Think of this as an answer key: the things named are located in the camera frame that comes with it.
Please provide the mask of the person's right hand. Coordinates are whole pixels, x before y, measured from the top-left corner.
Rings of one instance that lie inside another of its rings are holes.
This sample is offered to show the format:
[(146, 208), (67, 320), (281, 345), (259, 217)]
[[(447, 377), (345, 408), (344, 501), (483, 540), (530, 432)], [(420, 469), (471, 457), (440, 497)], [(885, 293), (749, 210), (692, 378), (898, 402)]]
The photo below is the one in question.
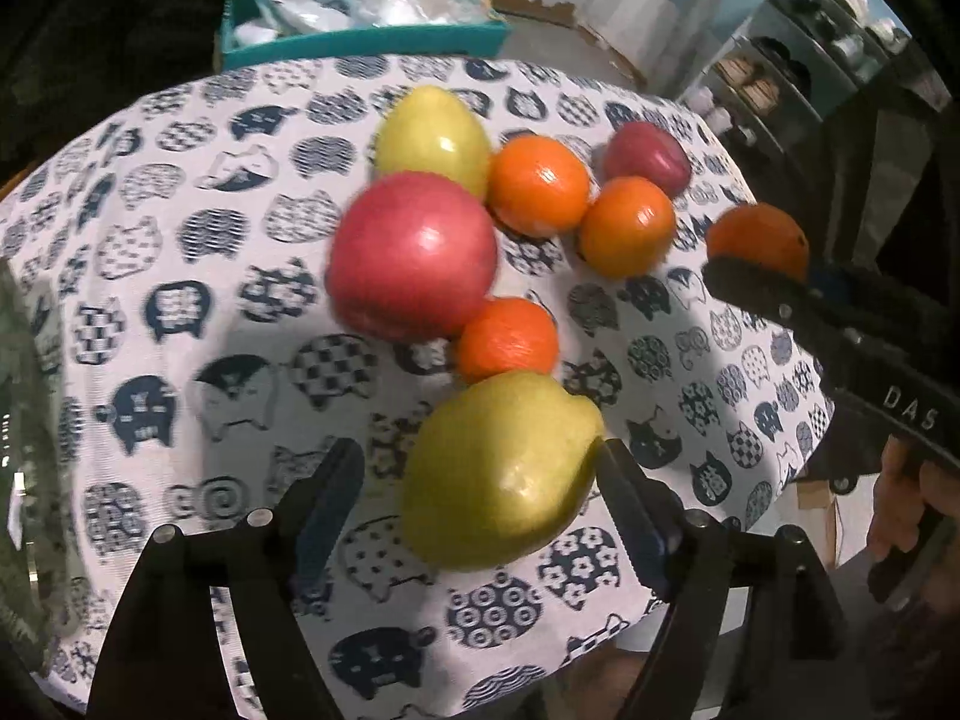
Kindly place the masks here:
[(874, 486), (874, 513), (867, 550), (884, 561), (891, 550), (909, 553), (919, 539), (924, 511), (958, 518), (958, 478), (934, 461), (923, 461), (916, 475), (907, 472), (911, 444), (890, 436), (882, 452), (882, 470)]

